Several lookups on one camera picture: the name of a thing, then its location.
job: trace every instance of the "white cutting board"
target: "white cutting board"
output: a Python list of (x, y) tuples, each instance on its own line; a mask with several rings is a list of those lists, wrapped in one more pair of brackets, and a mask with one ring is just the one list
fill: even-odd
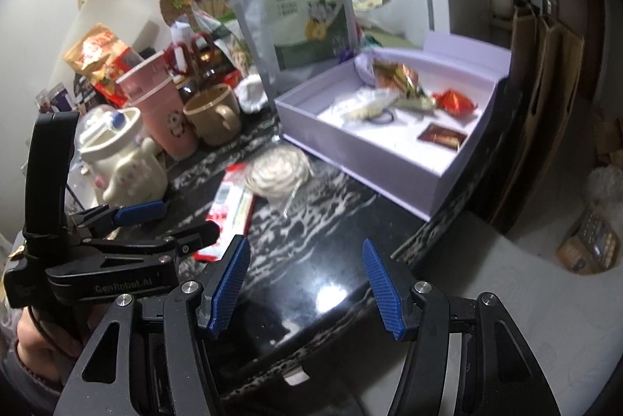
[(74, 97), (75, 74), (62, 55), (97, 23), (106, 25), (137, 52), (153, 46), (158, 35), (158, 25), (150, 19), (150, 11), (135, 0), (86, 0), (60, 48), (48, 89), (63, 82)]

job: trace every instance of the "silver packaging bag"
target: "silver packaging bag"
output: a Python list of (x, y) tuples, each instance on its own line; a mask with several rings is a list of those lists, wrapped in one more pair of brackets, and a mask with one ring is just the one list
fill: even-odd
[(352, 0), (230, 0), (271, 103), (358, 50)]

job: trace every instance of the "black marble countertop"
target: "black marble countertop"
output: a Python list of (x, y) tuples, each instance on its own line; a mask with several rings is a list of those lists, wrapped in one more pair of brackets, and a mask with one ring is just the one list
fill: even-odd
[[(374, 298), (361, 264), (365, 238), (412, 268), (417, 265), (487, 171), (516, 108), (516, 97), (512, 100), (499, 90), (489, 128), (442, 210), (428, 223), (321, 161), (314, 162), (319, 185), (287, 218), (263, 199), (256, 201), (248, 232), (250, 268), (228, 330), (208, 350), (223, 396), (297, 367), (371, 307)], [(225, 168), (251, 158), (279, 130), (269, 112), (249, 116), (235, 142), (219, 149), (202, 146), (175, 164), (169, 170), (167, 215), (143, 226), (140, 235), (149, 238), (203, 220)], [(203, 266), (183, 260), (181, 279), (192, 278)]]

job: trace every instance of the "blue gripper pad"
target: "blue gripper pad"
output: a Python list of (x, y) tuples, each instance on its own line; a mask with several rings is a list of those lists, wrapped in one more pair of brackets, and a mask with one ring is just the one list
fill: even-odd
[(403, 321), (401, 298), (370, 239), (363, 241), (363, 269), (375, 294), (385, 329), (392, 332), (397, 341), (402, 340), (407, 327)]
[(133, 226), (166, 215), (166, 204), (162, 200), (120, 208), (113, 217), (116, 226)]
[(212, 299), (207, 330), (214, 338), (229, 325), (242, 281), (251, 261), (251, 246), (246, 238), (241, 239)]

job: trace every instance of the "open lavender box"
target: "open lavender box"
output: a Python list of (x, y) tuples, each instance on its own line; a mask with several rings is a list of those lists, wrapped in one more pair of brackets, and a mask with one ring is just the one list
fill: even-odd
[[(276, 98), (283, 134), (428, 221), (448, 196), (489, 122), (497, 85), (509, 73), (510, 51), (428, 32), (422, 51), (375, 48), (370, 52), (417, 70), (426, 92), (454, 88), (469, 96), (478, 109), (467, 119), (441, 111), (420, 116), (395, 109), (395, 121), (389, 125), (337, 126), (322, 120), (319, 116), (325, 117), (337, 97), (366, 85), (351, 60)], [(458, 151), (417, 140), (431, 122), (462, 131), (467, 139)]]

